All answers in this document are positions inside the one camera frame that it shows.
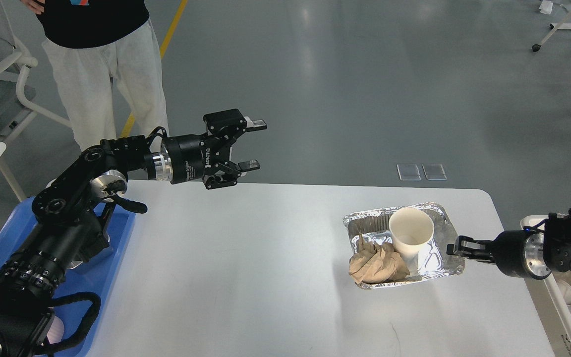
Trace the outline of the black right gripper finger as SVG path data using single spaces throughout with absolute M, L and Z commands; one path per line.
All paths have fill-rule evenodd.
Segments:
M 447 255 L 449 250 L 461 250 L 461 251 L 472 251 L 472 250 L 485 250 L 489 251 L 489 241 L 476 241 L 473 238 L 459 236 L 451 244 L 447 244 Z
M 495 264 L 494 257 L 492 257 L 492 255 L 485 250 L 472 250 L 472 251 L 449 250 L 448 254 L 458 257 L 463 257 L 469 260 L 474 260 L 480 263 Z

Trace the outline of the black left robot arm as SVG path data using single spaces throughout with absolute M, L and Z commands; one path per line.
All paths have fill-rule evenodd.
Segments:
M 102 307 L 98 293 L 56 297 L 66 272 L 110 246 L 107 226 L 116 206 L 146 213 L 124 198 L 129 172 L 172 184 L 201 180 L 206 189 L 236 185 L 256 160 L 235 163 L 231 147 L 245 132 L 267 129 L 238 109 L 204 115 L 202 135 L 104 139 L 83 151 L 55 181 L 34 197 L 38 223 L 0 267 L 0 357 L 33 357 L 74 348 L 88 336 Z

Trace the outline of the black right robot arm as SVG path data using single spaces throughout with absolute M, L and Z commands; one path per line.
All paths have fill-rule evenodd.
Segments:
M 493 264 L 510 277 L 543 280 L 553 272 L 571 273 L 571 209 L 492 241 L 459 236 L 447 244 L 447 254 Z

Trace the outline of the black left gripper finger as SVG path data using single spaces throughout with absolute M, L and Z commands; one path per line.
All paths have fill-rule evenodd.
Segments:
M 257 160 L 234 163 L 232 161 L 215 162 L 205 168 L 202 178 L 206 189 L 220 189 L 231 187 L 238 183 L 238 179 L 247 172 L 261 169 Z
M 241 135 L 268 128 L 264 120 L 252 120 L 238 109 L 210 113 L 203 120 L 207 127 L 204 144 L 211 158 L 229 158 L 232 145 Z

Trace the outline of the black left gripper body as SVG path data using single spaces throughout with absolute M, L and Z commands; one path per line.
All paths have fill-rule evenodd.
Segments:
M 156 180 L 172 184 L 203 179 L 213 169 L 209 135 L 168 136 L 154 154 Z

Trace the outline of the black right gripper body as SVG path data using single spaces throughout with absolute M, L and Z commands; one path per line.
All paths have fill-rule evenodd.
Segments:
M 510 277 L 543 280 L 551 270 L 543 257 L 544 237 L 529 231 L 502 232 L 491 245 L 494 263 Z

